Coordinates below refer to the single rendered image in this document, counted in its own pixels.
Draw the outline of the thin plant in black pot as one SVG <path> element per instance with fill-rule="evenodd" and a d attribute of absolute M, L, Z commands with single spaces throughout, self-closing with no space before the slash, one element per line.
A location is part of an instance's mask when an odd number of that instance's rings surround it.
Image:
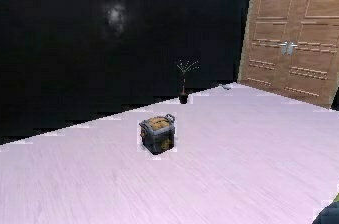
<path fill-rule="evenodd" d="M 182 78 L 182 87 L 181 87 L 181 92 L 179 95 L 179 101 L 181 104 L 186 104 L 188 102 L 188 94 L 185 91 L 185 84 L 186 84 L 186 74 L 189 73 L 192 70 L 198 69 L 198 62 L 190 62 L 186 61 L 183 62 L 182 60 L 179 60 L 176 63 L 176 67 L 179 69 L 181 73 L 181 78 Z"/>

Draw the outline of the dark grey square bin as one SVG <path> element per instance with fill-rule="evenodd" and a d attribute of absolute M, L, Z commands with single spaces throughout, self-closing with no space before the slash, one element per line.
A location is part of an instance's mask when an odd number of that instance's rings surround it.
<path fill-rule="evenodd" d="M 142 144 L 158 155 L 174 147 L 175 117 L 171 114 L 156 116 L 139 123 Z"/>

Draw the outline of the brown wooden double door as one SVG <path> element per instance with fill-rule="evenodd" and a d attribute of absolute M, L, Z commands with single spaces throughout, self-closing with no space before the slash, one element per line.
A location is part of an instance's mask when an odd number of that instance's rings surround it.
<path fill-rule="evenodd" d="M 283 42 L 298 46 L 281 55 Z M 238 82 L 329 108 L 339 87 L 339 0 L 249 0 Z"/>

